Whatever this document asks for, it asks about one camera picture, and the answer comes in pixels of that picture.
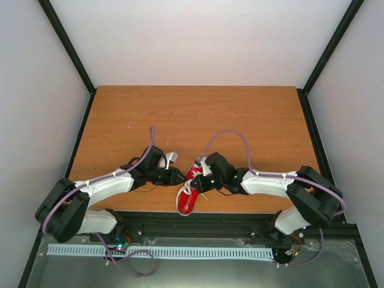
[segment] white enclosure wall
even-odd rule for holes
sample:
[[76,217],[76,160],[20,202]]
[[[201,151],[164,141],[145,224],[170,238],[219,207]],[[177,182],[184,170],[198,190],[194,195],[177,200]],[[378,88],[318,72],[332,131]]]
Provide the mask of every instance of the white enclosure wall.
[[19,283],[88,98],[38,2],[0,1],[1,287]]
[[95,85],[303,87],[350,0],[52,0]]
[[331,169],[384,287],[384,2],[366,1],[310,93]]

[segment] black frame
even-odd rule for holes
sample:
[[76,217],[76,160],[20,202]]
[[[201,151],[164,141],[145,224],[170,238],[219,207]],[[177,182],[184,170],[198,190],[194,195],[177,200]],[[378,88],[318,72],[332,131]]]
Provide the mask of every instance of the black frame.
[[[73,47],[64,27],[62,26],[54,8],[52,7],[49,0],[38,0],[43,11],[45,12],[49,22],[51,23],[53,29],[55,30],[57,36],[59,37],[64,49],[67,51],[70,59],[73,62],[77,72],[79,73],[81,79],[84,82],[87,90],[89,91],[89,101],[86,108],[83,121],[81,123],[79,133],[77,135],[76,142],[71,154],[71,158],[68,163],[68,167],[65,173],[65,177],[68,177],[71,168],[73,165],[74,158],[76,156],[77,149],[82,138],[82,134],[88,119],[89,112],[92,107],[93,100],[96,94],[96,88],[92,84],[78,54],[76,53],[75,48]],[[343,18],[341,19],[339,25],[337,26],[332,38],[330,39],[328,45],[326,46],[324,52],[322,53],[319,61],[317,62],[313,72],[309,76],[305,86],[302,89],[297,89],[298,97],[302,107],[305,121],[307,123],[308,132],[313,144],[314,153],[316,155],[317,163],[321,174],[331,181],[334,184],[334,179],[332,177],[331,170],[329,168],[329,163],[322,145],[319,131],[312,113],[310,102],[308,100],[308,95],[313,88],[316,80],[319,78],[321,72],[323,71],[325,65],[332,56],[337,45],[341,41],[343,35],[347,31],[349,25],[351,24],[353,18],[356,16],[361,5],[364,3],[364,0],[352,0],[348,9],[346,10]],[[252,243],[254,237],[250,234],[253,231],[253,227],[258,225],[258,223],[265,223],[270,221],[273,217],[272,214],[193,214],[188,218],[181,217],[176,213],[156,213],[156,212],[123,212],[123,217],[130,221],[130,223],[137,223],[133,227],[135,230],[141,231],[140,236],[135,236],[137,241],[141,240],[141,237],[159,237],[159,236],[191,236],[198,235],[199,237],[210,237],[210,238],[222,238],[222,237],[236,237],[237,239],[243,239],[246,242]],[[156,225],[154,229],[154,224],[158,223],[161,220],[162,225]],[[209,225],[210,228],[216,227],[215,229],[205,229],[204,227]],[[318,238],[318,229],[308,227],[305,231],[305,235],[308,238]],[[370,263],[368,261],[367,254],[365,252],[362,240],[358,231],[358,228],[355,224],[347,224],[344,215],[336,217],[332,221],[332,225],[329,228],[323,230],[325,239],[351,239],[354,240],[361,262],[364,267],[365,274],[367,276],[368,283],[370,287],[377,287],[376,280],[374,278]],[[41,237],[43,236],[41,229],[38,232],[35,243],[33,245],[30,257],[26,264],[24,273],[19,283],[19,288],[26,287],[31,273],[34,260],[38,248],[40,246]],[[276,247],[272,243],[264,243],[268,247]]]

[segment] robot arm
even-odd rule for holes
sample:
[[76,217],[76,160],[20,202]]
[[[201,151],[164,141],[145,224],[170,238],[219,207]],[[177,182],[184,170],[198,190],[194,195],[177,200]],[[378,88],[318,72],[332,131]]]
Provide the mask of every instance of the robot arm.
[[311,180],[343,197],[334,185],[308,166],[287,173],[254,170],[254,175],[248,168],[235,169],[217,152],[202,159],[200,164],[203,173],[191,182],[200,193],[226,188],[232,194],[269,194],[290,199],[294,206],[279,211],[271,223],[274,229],[269,230],[268,236],[279,242],[305,226],[328,227],[340,205],[333,196],[295,178]]
[[69,192],[78,189],[67,202],[64,202],[52,215],[47,224],[47,231],[62,243],[81,233],[111,233],[119,235],[123,227],[119,227],[118,214],[112,210],[88,210],[93,204],[110,196],[126,193],[146,184],[178,185],[185,182],[185,176],[175,167],[170,167],[177,159],[177,153],[164,154],[152,146],[143,161],[129,173],[125,172],[133,162],[121,166],[112,173],[87,181],[72,182],[68,178],[60,179],[52,188],[35,214],[35,218],[43,224],[53,207]]

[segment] wooden tabletop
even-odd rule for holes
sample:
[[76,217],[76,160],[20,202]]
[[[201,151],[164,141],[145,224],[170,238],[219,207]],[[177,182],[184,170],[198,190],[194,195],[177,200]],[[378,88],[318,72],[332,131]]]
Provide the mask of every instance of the wooden tabletop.
[[[288,172],[308,165],[318,170],[295,87],[252,86],[100,86],[81,139],[72,181],[109,173],[149,145],[156,126],[156,145],[176,151],[174,166],[186,173],[213,135],[236,129],[248,140],[253,168]],[[246,167],[244,143],[235,134],[221,135],[207,155],[219,152],[235,167]],[[148,191],[152,184],[140,187]],[[122,193],[94,209],[176,211],[181,186],[151,192]],[[275,213],[291,202],[268,195],[223,196],[217,191],[197,198],[195,212]]]

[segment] red sneaker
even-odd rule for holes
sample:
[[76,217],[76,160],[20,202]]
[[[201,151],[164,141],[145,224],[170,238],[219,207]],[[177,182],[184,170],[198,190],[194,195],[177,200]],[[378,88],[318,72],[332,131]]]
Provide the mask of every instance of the red sneaker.
[[190,186],[193,178],[198,174],[203,173],[203,169],[194,163],[187,172],[187,181],[184,186],[178,192],[176,196],[176,207],[180,215],[188,216],[192,213],[194,203],[199,195],[199,191],[196,188]]

